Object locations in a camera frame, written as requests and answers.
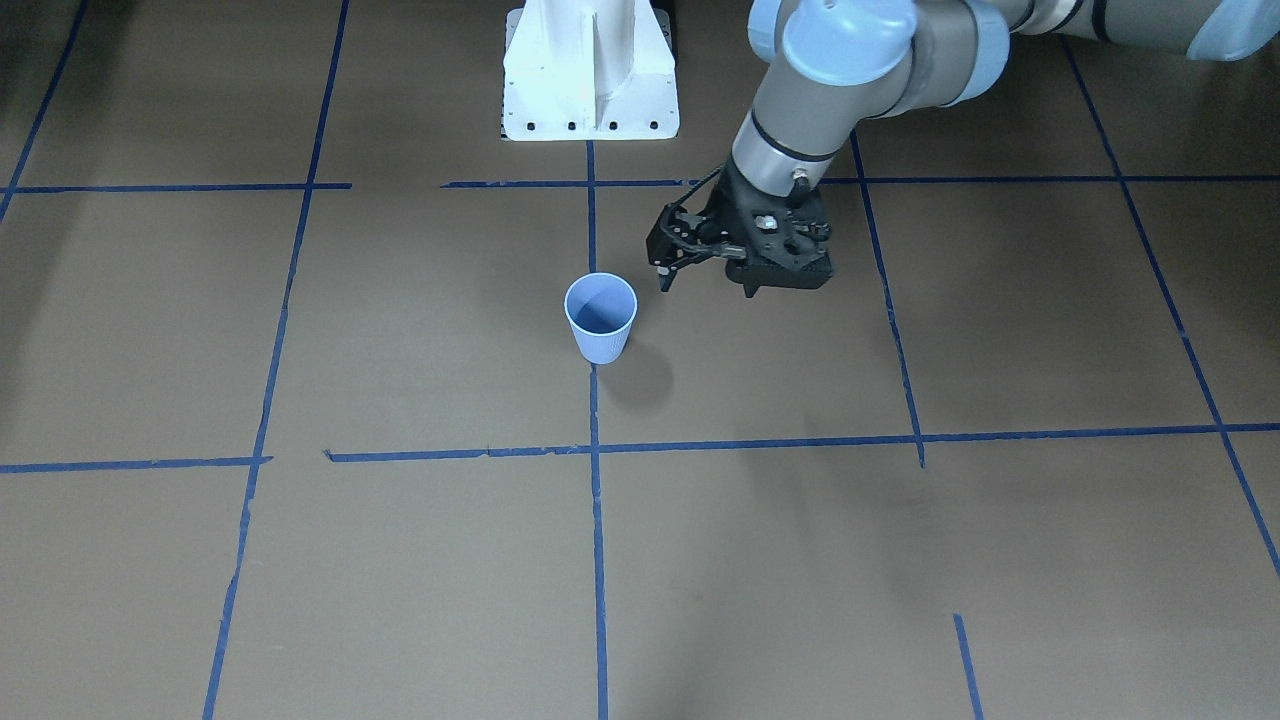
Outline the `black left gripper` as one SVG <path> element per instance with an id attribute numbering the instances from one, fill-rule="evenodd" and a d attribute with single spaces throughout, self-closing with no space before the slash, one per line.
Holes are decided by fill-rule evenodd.
<path id="1" fill-rule="evenodd" d="M 762 288 L 818 290 L 833 275 L 832 228 L 820 192 L 800 179 L 785 196 L 751 184 L 728 159 L 700 214 L 668 202 L 646 236 L 658 290 L 669 292 L 678 272 L 724 259 L 724 274 L 751 299 Z"/>

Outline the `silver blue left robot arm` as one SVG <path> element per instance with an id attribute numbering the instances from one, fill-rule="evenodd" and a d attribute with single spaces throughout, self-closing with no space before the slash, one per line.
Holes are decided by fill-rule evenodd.
<path id="1" fill-rule="evenodd" d="M 1012 36 L 1069 35 L 1236 61 L 1277 33 L 1275 1 L 755 1 L 768 64 L 700 211 L 667 204 L 646 237 L 660 291 L 719 259 L 751 297 L 818 290 L 833 275 L 819 184 L 856 126 L 950 108 L 989 90 Z"/>

